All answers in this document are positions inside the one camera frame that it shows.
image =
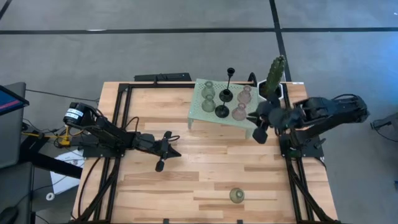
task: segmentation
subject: black candlestick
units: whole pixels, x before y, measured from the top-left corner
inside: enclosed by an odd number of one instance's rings
[[[223,90],[223,91],[221,91],[220,92],[220,100],[222,101],[222,102],[230,102],[231,100],[232,100],[232,98],[233,98],[233,94],[232,94],[232,92],[231,92],[231,90],[229,90],[229,82],[231,81],[231,77],[234,75],[234,73],[235,73],[235,69],[233,69],[233,68],[229,68],[229,69],[227,69],[227,72],[228,72],[228,84],[227,84],[227,86],[226,86],[226,89],[225,90]]]

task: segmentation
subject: wooden table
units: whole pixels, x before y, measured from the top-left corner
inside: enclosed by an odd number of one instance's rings
[[[99,109],[112,119],[119,82],[106,82]],[[290,101],[305,99],[304,85],[287,83]],[[290,185],[284,158],[274,130],[260,145],[244,139],[245,130],[204,121],[196,121],[188,130],[187,115],[192,98],[191,88],[135,88],[129,109],[130,120],[140,117],[138,130],[160,139],[165,131],[181,138],[173,147],[182,157],[166,160],[164,171],[155,171],[158,157],[128,151],[121,160],[112,223],[206,222],[295,223]],[[119,116],[123,113],[121,105]],[[135,123],[127,127],[133,130]],[[74,216],[83,180],[95,159],[88,159],[78,189]],[[103,160],[88,179],[82,210],[98,191]],[[325,168],[313,158],[303,159],[308,188],[326,214],[337,219]],[[245,200],[235,204],[229,191],[239,187]],[[303,198],[299,192],[303,219]],[[108,196],[105,195],[101,217],[105,217]]]

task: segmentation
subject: small glass bottle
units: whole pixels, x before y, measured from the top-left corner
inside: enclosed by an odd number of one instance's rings
[[[236,121],[243,121],[246,119],[246,105],[244,103],[238,103],[238,107],[232,110],[232,117]]]
[[[206,112],[213,112],[214,109],[216,108],[216,103],[213,100],[214,96],[212,95],[207,95],[206,99],[203,101],[201,104],[201,108],[206,111]]]
[[[213,98],[216,95],[216,92],[213,88],[213,82],[207,81],[205,82],[205,87],[201,90],[201,95],[206,98],[207,95],[211,95]]]
[[[243,87],[242,92],[238,94],[238,101],[244,103],[245,105],[250,103],[251,95],[250,95],[251,87],[249,85],[245,85]]]

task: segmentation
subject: plant pot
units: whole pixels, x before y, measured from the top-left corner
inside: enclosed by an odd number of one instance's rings
[[[263,80],[263,81],[257,83],[257,90],[258,90],[258,96],[259,96],[260,102],[267,101],[266,96],[262,96],[261,91],[260,91],[260,89],[265,86],[266,81],[267,80]],[[278,88],[275,90],[275,94],[278,96],[279,100],[284,98],[284,89],[283,89],[282,84],[279,84]]]

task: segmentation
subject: cactus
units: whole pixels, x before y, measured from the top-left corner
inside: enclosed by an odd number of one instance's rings
[[[275,58],[269,69],[265,88],[261,90],[263,96],[270,96],[275,93],[278,84],[285,70],[285,57],[283,55]]]

